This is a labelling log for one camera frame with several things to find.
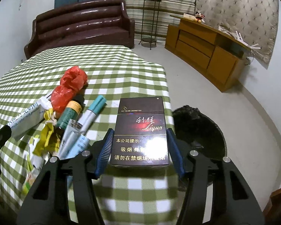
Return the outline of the white milk powder box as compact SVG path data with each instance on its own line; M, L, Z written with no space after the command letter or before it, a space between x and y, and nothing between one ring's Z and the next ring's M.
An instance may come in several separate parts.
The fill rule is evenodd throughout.
M7 123L11 129L11 137L16 141L20 140L27 131L44 119L44 113L51 108L51 96L41 97L35 104Z

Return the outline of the yellow wrapper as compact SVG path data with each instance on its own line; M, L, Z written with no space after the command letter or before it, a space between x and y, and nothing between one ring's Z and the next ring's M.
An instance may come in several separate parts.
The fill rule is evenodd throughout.
M44 156L47 153L51 155L57 154L59 151L61 139L55 132L57 119L55 118L55 111L50 108L44 113L45 126L40 132L39 141L37 142L33 154L37 156Z

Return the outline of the light blue sachet packet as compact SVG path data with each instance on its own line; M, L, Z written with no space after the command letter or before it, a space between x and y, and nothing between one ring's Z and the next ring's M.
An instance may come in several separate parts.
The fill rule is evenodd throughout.
M65 156L65 159L74 158L79 153L86 150L89 147L89 142L90 140L86 136L80 135L70 151Z

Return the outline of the green bottle yellow label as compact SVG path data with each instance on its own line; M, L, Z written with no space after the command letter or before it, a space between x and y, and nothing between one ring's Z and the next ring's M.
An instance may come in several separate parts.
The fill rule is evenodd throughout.
M81 110L84 103L84 96L77 94L67 105L62 115L57 121L56 128L65 130L71 119L75 120Z

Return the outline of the teal white tube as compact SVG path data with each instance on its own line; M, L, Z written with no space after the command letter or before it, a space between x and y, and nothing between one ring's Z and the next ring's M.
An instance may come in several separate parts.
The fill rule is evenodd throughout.
M66 158L80 135L84 136L87 133L89 127L97 118L105 103L105 97L99 95L78 121L71 119L68 122L57 154L58 158L61 160Z

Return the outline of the red plastic bag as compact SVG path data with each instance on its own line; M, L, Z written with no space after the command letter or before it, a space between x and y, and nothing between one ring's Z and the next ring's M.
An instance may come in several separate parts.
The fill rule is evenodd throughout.
M61 114L67 104L87 84L87 79L87 74L79 66L73 66L66 70L60 79L60 85L51 93L53 110Z

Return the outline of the dark cigarette pack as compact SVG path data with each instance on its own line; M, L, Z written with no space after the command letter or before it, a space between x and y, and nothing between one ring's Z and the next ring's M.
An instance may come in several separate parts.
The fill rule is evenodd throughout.
M162 97L120 99L110 164L121 168L169 165Z

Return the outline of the black trash bin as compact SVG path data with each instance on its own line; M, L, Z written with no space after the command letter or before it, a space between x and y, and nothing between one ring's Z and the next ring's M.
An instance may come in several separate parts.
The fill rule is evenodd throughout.
M222 161L227 154L226 140L219 126L198 108L189 105L173 111L175 134L189 148L207 158Z

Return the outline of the wooden furniture at edge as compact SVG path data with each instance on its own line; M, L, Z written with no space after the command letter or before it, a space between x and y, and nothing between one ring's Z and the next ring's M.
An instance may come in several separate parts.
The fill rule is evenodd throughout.
M263 210L265 224L281 225L281 188L272 192L268 203Z

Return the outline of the green checkered tablecloth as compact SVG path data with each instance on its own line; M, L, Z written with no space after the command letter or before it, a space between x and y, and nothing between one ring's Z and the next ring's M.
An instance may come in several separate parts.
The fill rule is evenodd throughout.
M0 79L0 129L58 86L65 71L80 67L88 77L85 105L98 95L106 106L87 132L91 142L114 128L122 98L161 96L166 126L173 127L166 72L124 46L85 45L48 49ZM175 224L178 178L172 166L131 173L108 166L93 181L106 224Z

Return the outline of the dark brown leather sofa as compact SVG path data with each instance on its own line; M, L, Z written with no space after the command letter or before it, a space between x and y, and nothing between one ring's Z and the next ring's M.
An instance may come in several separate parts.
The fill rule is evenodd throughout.
M24 47L27 59L51 48L76 45L134 47L135 21L124 0L91 0L37 15Z

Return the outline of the white wifi router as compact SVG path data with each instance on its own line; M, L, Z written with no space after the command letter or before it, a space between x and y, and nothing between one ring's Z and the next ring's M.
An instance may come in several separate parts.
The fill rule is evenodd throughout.
M237 40L238 42L242 43L243 45L249 47L250 49L254 49L254 50L261 50L261 46L259 43L256 44L252 44L252 43L248 43L247 40L245 39L245 36L243 36L239 31L237 30L233 30L227 26L225 26L224 24L219 24L218 25L218 29L229 35L230 37L234 38L235 40Z

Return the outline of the black metal plant stand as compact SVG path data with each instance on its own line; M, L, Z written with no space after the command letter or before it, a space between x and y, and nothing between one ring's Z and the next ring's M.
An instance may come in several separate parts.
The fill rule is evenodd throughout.
M153 17L151 19L151 22L149 25L151 26L151 32L149 35L145 36L143 33L143 27L144 27L144 21L145 21L145 4L147 1L153 2ZM162 0L143 0L143 14L142 14L142 20L141 20L141 33L140 33L140 42L138 43L141 45L141 43L145 42L149 44L150 50L152 49L152 44L155 46L157 45L157 27L158 27L158 19L159 19L159 11L160 11L160 2Z

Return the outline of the mickey mouse toy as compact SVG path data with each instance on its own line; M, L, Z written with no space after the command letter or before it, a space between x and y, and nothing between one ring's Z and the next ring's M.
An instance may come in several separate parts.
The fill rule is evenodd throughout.
M197 22L199 23L205 22L205 15L203 15L201 12L199 11L195 12L194 16Z

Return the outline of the small box on cabinet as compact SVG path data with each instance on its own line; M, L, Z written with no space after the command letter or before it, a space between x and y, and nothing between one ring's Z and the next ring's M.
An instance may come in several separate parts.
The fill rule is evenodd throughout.
M193 16L193 15L190 15L190 14L184 13L184 14L183 14L183 18L188 19L188 20L190 20L190 21L195 21L195 22L197 22L197 18L196 18L195 16Z

